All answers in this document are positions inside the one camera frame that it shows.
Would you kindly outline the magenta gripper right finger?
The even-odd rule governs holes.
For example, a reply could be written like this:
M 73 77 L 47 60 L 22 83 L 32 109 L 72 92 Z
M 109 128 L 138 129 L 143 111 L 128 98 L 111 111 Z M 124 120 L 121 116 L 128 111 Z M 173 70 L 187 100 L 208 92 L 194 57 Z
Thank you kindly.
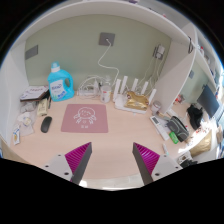
M 143 183 L 145 185 L 152 183 L 152 172 L 160 158 L 160 155 L 138 143 L 133 143 L 132 153 L 137 163 Z

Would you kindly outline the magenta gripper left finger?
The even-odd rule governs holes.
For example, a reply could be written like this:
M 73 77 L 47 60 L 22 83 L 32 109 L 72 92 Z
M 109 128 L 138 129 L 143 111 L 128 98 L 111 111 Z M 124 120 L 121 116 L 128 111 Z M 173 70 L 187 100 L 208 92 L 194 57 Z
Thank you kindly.
M 65 155 L 72 171 L 71 182 L 78 185 L 82 180 L 88 161 L 92 154 L 92 143 L 86 143 L 73 149 Z

